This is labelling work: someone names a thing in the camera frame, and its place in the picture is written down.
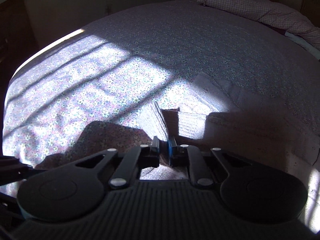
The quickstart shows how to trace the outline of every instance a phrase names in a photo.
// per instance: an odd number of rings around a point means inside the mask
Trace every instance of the wooden furniture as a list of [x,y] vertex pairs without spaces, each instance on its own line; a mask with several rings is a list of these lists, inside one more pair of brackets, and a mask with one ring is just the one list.
[[307,16],[314,26],[320,27],[320,0],[303,0],[301,13]]
[[4,98],[9,81],[17,68],[38,50],[24,0],[7,0],[0,4],[1,131],[3,129]]

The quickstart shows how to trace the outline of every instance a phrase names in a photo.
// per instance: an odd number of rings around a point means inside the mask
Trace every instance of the towel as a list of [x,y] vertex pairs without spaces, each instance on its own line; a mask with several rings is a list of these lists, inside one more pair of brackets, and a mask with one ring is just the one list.
[[152,102],[139,123],[151,138],[174,136],[178,143],[203,151],[220,147],[285,172],[292,154],[320,166],[319,136],[293,116],[284,101],[228,80],[211,80],[204,73],[191,84],[179,111],[160,110]]

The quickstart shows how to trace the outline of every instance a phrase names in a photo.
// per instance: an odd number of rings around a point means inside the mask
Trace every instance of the round pad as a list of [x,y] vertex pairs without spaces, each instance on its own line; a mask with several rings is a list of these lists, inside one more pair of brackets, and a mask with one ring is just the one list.
[[234,214],[259,223],[281,223],[299,216],[308,197],[300,180],[268,167],[232,169],[220,195]]
[[29,178],[20,186],[17,202],[25,218],[61,222],[87,214],[103,195],[96,173],[76,167],[72,172],[52,170]]

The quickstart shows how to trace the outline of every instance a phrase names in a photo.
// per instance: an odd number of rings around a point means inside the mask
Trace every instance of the bed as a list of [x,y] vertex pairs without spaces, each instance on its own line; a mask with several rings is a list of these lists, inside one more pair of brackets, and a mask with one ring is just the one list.
[[[5,100],[3,152],[51,169],[106,148],[148,144],[138,115],[176,109],[199,73],[281,98],[320,134],[320,63],[265,25],[196,0],[127,9],[25,62]],[[15,196],[17,184],[1,191]]]

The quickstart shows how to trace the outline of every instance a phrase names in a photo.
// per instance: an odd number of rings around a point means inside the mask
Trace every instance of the ribbed black plastic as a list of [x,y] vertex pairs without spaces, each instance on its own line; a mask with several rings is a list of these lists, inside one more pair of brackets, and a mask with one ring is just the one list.
[[78,220],[27,220],[13,235],[18,240],[301,240],[313,234],[298,220],[279,225],[241,220],[225,210],[212,191],[196,189],[185,180],[158,180],[111,191],[98,209]]

